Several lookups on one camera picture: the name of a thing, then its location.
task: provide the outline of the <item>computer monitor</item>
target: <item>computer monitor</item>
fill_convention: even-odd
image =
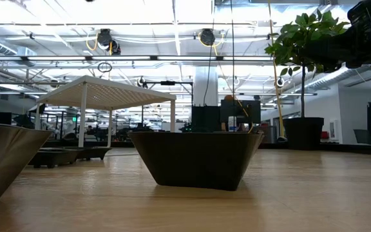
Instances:
[[[228,122],[230,116],[236,116],[238,123],[261,123],[262,117],[260,101],[240,102],[249,117],[246,116],[238,101],[234,101],[233,103],[233,100],[222,100],[220,106],[220,122]]]

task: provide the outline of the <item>white canopy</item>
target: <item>white canopy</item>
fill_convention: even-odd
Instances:
[[[109,111],[108,146],[111,146],[112,111],[145,104],[171,101],[171,131],[175,125],[176,95],[147,90],[128,84],[107,81],[95,77],[84,76],[72,81],[37,99],[40,103],[58,106],[81,107],[79,146],[84,146],[85,110],[86,108]],[[40,129],[39,107],[35,129]]]

